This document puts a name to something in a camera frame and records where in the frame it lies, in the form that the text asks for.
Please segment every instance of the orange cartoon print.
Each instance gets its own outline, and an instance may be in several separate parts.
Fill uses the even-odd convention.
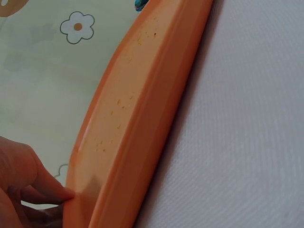
[[[29,0],[0,0],[0,17],[6,18],[22,9]]]

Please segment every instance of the white fabric surface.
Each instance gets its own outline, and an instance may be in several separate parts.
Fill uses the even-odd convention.
[[[304,1],[215,0],[137,228],[304,227]]]

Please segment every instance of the finger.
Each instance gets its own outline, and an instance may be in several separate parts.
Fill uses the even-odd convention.
[[[7,157],[3,161],[4,165],[6,165],[5,180],[2,181],[3,183],[0,183],[4,191],[9,186],[22,189],[28,185],[32,185],[37,191],[51,200],[63,202],[73,198],[73,191],[64,188],[44,168],[42,162],[30,146],[3,137],[0,137],[0,143],[0,152],[2,151],[3,156]]]
[[[56,204],[59,205],[62,203],[61,200],[58,199],[50,199],[44,195],[42,195],[40,192],[38,192],[36,189],[34,189],[32,186],[27,186],[23,188],[20,191],[21,200],[28,203],[33,204]]]
[[[37,191],[50,200],[63,202],[74,197],[74,192],[64,188],[43,166],[37,155],[32,151],[37,166],[37,176],[31,184]]]
[[[47,224],[62,219],[63,208],[62,206],[58,206],[45,210],[36,210],[23,205],[23,211],[30,222]]]
[[[14,205],[7,194],[0,188],[0,224],[1,227],[23,228]]]

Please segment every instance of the printed flower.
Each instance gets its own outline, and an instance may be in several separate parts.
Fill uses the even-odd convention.
[[[70,44],[77,44],[81,39],[92,38],[94,22],[95,19],[90,14],[84,15],[81,12],[73,12],[68,20],[61,23],[60,31],[66,35],[66,40]]]

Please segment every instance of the flower pattern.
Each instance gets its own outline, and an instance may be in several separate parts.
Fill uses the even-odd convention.
[[[70,44],[77,44],[82,39],[90,39],[94,35],[92,26],[95,19],[90,14],[83,14],[81,12],[71,13],[68,20],[65,20],[60,25],[61,33],[66,35],[66,40]]]

